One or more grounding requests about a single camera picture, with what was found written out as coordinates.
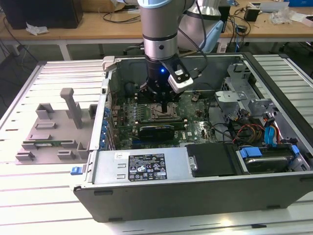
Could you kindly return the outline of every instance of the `blue drive bracket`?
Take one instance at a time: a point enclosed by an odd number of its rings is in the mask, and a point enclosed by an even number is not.
[[[245,147],[239,151],[242,158],[257,158],[261,157],[262,153],[258,147]]]
[[[273,147],[276,147],[277,144],[274,143],[273,139],[275,137],[275,129],[271,126],[268,126],[265,128],[265,133],[264,133],[264,142],[265,144],[269,144]]]
[[[70,171],[71,175],[82,175],[83,173],[85,173],[87,168],[87,165],[84,164],[82,167],[80,166],[75,166],[72,168],[72,170]]]

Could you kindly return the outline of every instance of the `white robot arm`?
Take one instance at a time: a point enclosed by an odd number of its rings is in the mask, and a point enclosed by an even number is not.
[[[140,6],[148,77],[140,92],[153,102],[175,102],[201,71],[190,74],[182,49],[210,52],[223,28],[219,0],[118,0]]]

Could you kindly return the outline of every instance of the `blue tab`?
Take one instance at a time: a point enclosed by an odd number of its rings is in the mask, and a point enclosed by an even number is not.
[[[82,175],[83,174],[83,168],[75,166],[72,168],[72,171],[70,172],[71,175]]]
[[[272,145],[273,147],[276,147],[277,144],[275,144],[273,141],[274,137],[275,137],[275,129],[273,127],[270,127],[270,126],[265,128],[264,142],[266,144]]]
[[[246,157],[248,156],[248,155],[246,154],[246,151],[245,151],[244,149],[240,150],[239,152],[240,152],[242,158],[246,158]]]
[[[293,152],[294,152],[294,154],[295,154],[296,156],[299,155],[300,150],[298,149],[297,145],[291,146],[291,149],[293,150]]]
[[[247,157],[255,158],[255,157],[261,157],[262,156],[262,153],[258,147],[242,148],[242,150],[240,150],[240,154],[241,154],[242,158],[247,158]]]

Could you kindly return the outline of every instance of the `warning label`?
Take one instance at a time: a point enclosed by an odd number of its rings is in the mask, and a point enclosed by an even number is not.
[[[129,181],[166,180],[164,154],[130,155]]]

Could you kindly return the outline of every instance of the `small black device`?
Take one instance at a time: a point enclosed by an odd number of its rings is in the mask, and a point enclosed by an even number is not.
[[[77,28],[83,18],[81,0],[0,0],[13,29],[25,29],[26,22],[48,28]]]
[[[237,26],[237,29],[238,29],[239,33],[245,33],[247,31],[248,27],[240,24]]]
[[[259,13],[260,9],[247,7],[244,19],[246,21],[255,22],[258,18]]]
[[[221,21],[223,21],[223,29],[222,33],[225,32],[226,24],[227,24],[227,18],[229,16],[229,11],[230,11],[230,5],[227,2],[227,0],[221,0],[220,5],[219,5],[219,11],[221,13]]]

